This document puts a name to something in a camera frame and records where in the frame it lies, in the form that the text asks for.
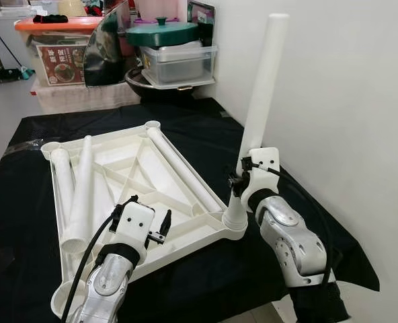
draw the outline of black cable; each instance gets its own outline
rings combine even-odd
[[[289,175],[283,174],[282,172],[279,172],[278,170],[273,170],[272,168],[265,168],[261,167],[259,164],[252,164],[252,167],[258,168],[260,170],[263,170],[265,172],[273,173],[274,175],[279,176],[280,178],[283,178],[287,182],[290,182],[295,186],[295,188],[311,203],[313,206],[317,216],[320,219],[320,222],[323,226],[323,229],[325,231],[325,250],[326,250],[326,266],[325,266],[325,273],[323,275],[323,280],[321,282],[321,287],[324,289],[327,286],[331,270],[332,270],[332,262],[333,262],[333,254],[332,254],[332,249],[333,249],[333,241],[332,241],[332,236],[331,232],[329,229],[329,226],[327,225],[327,222],[323,216],[323,213],[321,212],[321,209],[317,205],[316,201],[311,197],[311,195],[292,177]]]
[[[111,215],[102,223],[100,228],[96,231],[95,235],[92,237],[87,249],[84,251],[83,258],[81,259],[81,262],[79,263],[77,273],[75,274],[75,278],[73,279],[72,287],[71,287],[71,290],[69,291],[69,295],[68,295],[67,300],[66,300],[65,309],[63,310],[61,323],[66,323],[67,316],[69,314],[69,310],[71,309],[73,297],[75,296],[75,292],[77,290],[79,280],[81,278],[81,275],[82,275],[84,267],[85,267],[85,263],[87,262],[87,259],[89,258],[91,250],[93,249],[95,243],[97,242],[97,239],[99,239],[100,235],[102,234],[102,232],[106,228],[106,226],[115,217],[121,215],[121,213],[123,212],[123,209],[127,205],[127,203],[129,203],[129,202],[137,202],[137,201],[138,201],[138,196],[134,195],[127,202],[123,203],[122,205],[117,205],[115,207],[115,209],[112,211]]]
[[[2,37],[0,36],[0,41],[2,41],[2,43],[5,45],[6,49],[8,50],[8,52],[12,55],[13,59],[15,59],[15,61],[18,63],[18,65],[20,67],[23,67],[23,65],[19,62],[19,60],[17,59],[17,57],[15,57],[15,55],[11,52],[11,50],[9,49],[9,47],[6,45],[5,41],[2,39]]]

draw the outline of plastic container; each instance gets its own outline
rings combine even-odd
[[[30,5],[40,5],[48,15],[58,15],[58,3],[61,0],[30,0]]]
[[[45,114],[115,109],[141,101],[125,83],[103,87],[84,84],[50,87],[41,86],[36,79],[30,92],[37,96]]]
[[[15,23],[41,86],[83,84],[83,56],[102,17],[73,17],[65,24]]]
[[[178,16],[178,0],[135,0],[135,5],[143,20],[153,20],[156,17],[172,19]]]
[[[25,7],[0,7],[0,13],[8,17],[34,17],[38,10],[31,5]]]
[[[214,83],[216,46],[201,47],[200,41],[159,49],[141,47],[143,75],[158,89]]]
[[[142,69],[140,68],[130,69],[124,79],[136,94],[146,100],[157,102],[188,100],[196,90],[195,87],[188,89],[156,89],[145,79],[141,72]]]
[[[29,5],[28,0],[0,0],[1,7],[25,7]]]

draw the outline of white plastic pipe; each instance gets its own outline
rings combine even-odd
[[[221,206],[214,200],[195,175],[193,175],[181,158],[173,151],[172,147],[162,137],[161,131],[156,127],[151,127],[147,130],[147,134],[172,165],[178,176],[190,187],[205,208],[210,212],[220,212]]]
[[[63,232],[61,248],[69,254],[77,254],[87,249],[93,221],[91,211],[91,171],[93,152],[91,136],[84,138],[83,150],[79,158],[77,183],[73,195],[69,223]]]
[[[58,289],[52,294],[51,297],[51,309],[58,318],[62,318],[63,311],[65,310],[66,300],[71,290],[73,281],[67,281],[60,285]],[[69,322],[74,314],[75,310],[84,302],[85,296],[87,295],[87,289],[84,281],[79,281],[75,296],[72,301],[71,308],[69,310],[68,320]]]
[[[67,254],[66,255],[66,265],[65,265],[65,277],[64,281],[72,281],[75,278],[75,275],[77,274],[79,264],[81,263],[81,260],[83,259],[84,253],[80,254]],[[93,262],[93,255],[90,254],[89,258],[87,259],[87,262],[85,263],[85,266],[83,268],[83,274],[81,275],[81,279],[86,280],[90,270],[93,268],[94,262]]]
[[[289,15],[283,13],[273,13],[268,18],[264,47],[257,68],[257,76],[239,150],[238,176],[242,175],[241,158],[245,157],[250,149],[262,146],[284,39],[286,38],[288,19]],[[229,208],[223,215],[223,223],[232,230],[242,230],[247,227],[247,213],[241,206],[241,199],[234,197],[233,194],[229,201]]]
[[[66,149],[58,148],[51,152],[51,161],[54,164],[57,176],[57,186],[62,205],[62,228],[69,223],[73,200],[73,179],[69,163],[70,157]]]

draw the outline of floor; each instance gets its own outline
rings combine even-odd
[[[267,303],[224,320],[223,323],[282,323],[274,306]]]
[[[30,95],[34,76],[27,81],[0,84],[0,159],[20,120],[42,114],[37,97]],[[271,303],[239,314],[224,323],[282,323]]]

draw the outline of clear plastic storage box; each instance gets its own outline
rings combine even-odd
[[[102,17],[71,17],[67,23],[15,23],[41,86],[84,83],[83,60],[89,38]]]
[[[143,75],[157,89],[214,83],[216,46],[196,46],[191,42],[159,49],[141,47]]]
[[[29,5],[28,0],[0,0],[1,7],[24,7]]]
[[[61,0],[31,0],[30,5],[40,5],[48,15],[58,15],[58,3]]]

